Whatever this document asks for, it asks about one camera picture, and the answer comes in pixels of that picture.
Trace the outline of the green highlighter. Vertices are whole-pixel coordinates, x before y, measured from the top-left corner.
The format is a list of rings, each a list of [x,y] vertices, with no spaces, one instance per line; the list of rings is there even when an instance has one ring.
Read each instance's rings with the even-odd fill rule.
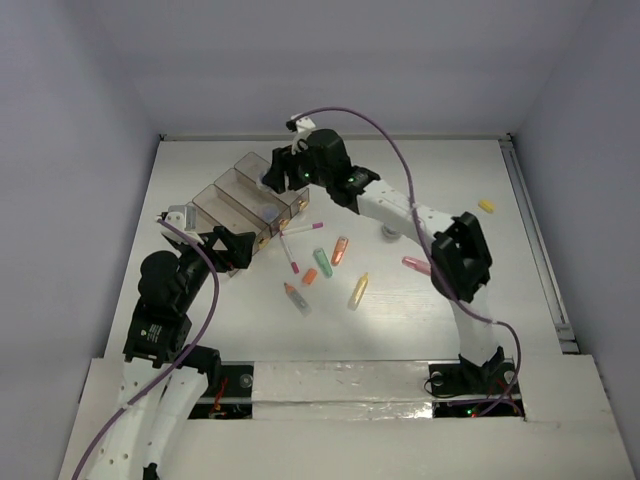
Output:
[[[333,276],[333,268],[323,248],[316,248],[313,257],[325,278]]]

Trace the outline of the orange highlighter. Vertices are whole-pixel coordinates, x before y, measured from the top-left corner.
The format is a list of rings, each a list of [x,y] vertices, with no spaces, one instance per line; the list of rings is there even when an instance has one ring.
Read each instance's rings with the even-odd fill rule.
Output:
[[[349,239],[347,237],[340,236],[337,239],[332,256],[331,256],[332,266],[338,266],[343,261],[348,245],[349,245]]]

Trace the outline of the yellow highlighter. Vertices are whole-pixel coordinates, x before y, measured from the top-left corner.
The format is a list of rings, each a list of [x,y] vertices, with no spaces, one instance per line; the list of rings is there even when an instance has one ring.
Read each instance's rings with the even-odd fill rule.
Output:
[[[369,284],[369,274],[364,273],[357,281],[354,290],[350,296],[348,302],[348,308],[351,310],[356,310],[360,305],[362,298],[366,292],[366,289]]]

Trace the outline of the clear tape roll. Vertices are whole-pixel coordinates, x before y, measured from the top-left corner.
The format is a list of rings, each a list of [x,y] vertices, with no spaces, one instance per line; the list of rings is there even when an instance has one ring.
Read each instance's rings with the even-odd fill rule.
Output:
[[[386,224],[383,224],[381,226],[381,232],[382,232],[383,236],[389,241],[397,241],[402,236],[402,234],[400,232],[390,228]]]

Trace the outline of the pink highlighter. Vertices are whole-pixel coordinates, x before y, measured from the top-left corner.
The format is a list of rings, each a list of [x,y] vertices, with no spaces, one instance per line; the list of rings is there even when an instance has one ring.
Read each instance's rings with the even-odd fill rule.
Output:
[[[402,264],[423,275],[431,275],[431,266],[427,261],[423,261],[414,257],[405,256],[401,260]]]

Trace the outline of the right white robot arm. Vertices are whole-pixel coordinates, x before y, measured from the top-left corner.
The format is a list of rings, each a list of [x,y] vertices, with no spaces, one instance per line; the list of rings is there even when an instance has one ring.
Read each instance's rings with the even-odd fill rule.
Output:
[[[444,396],[488,392],[504,350],[488,309],[493,260],[473,214],[454,216],[417,203],[374,171],[352,164],[343,139],[330,129],[275,148],[262,182],[278,194],[322,187],[337,205],[419,244],[431,265],[434,288],[450,302],[459,335],[459,362],[436,386]]]

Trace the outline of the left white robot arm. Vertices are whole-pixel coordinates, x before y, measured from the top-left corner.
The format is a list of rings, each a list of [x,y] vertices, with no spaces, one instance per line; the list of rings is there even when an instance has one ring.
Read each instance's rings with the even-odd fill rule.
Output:
[[[251,232],[167,227],[170,251],[141,264],[139,299],[125,341],[117,408],[83,454],[76,479],[158,479],[187,419],[250,416],[254,368],[226,365],[218,350],[189,342],[188,310],[207,278],[245,269]]]

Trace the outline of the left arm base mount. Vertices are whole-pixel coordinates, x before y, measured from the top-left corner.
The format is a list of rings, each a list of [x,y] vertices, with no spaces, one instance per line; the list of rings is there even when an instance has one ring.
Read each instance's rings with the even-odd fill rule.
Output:
[[[221,379],[192,408],[189,420],[246,420],[253,412],[253,363],[223,363]]]

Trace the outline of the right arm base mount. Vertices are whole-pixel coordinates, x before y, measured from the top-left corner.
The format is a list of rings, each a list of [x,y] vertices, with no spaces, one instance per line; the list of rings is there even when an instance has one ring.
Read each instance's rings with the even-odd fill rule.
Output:
[[[458,363],[429,366],[423,389],[433,400],[435,418],[525,417],[519,385],[504,395],[515,373],[511,361],[501,364],[488,380],[466,379]]]

